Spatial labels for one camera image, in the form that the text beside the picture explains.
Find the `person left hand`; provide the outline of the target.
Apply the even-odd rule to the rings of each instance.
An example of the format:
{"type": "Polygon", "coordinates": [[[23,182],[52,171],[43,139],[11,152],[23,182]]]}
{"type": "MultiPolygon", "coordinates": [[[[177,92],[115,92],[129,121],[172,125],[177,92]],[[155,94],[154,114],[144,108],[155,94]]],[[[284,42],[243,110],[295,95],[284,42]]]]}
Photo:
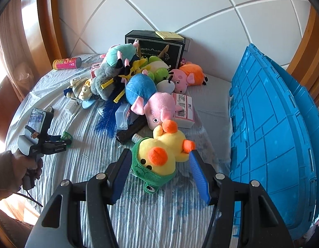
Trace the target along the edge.
{"type": "Polygon", "coordinates": [[[35,170],[36,178],[39,179],[42,167],[42,159],[36,162],[19,150],[16,150],[15,153],[11,151],[0,153],[0,196],[4,198],[18,192],[27,170],[35,170]]]}

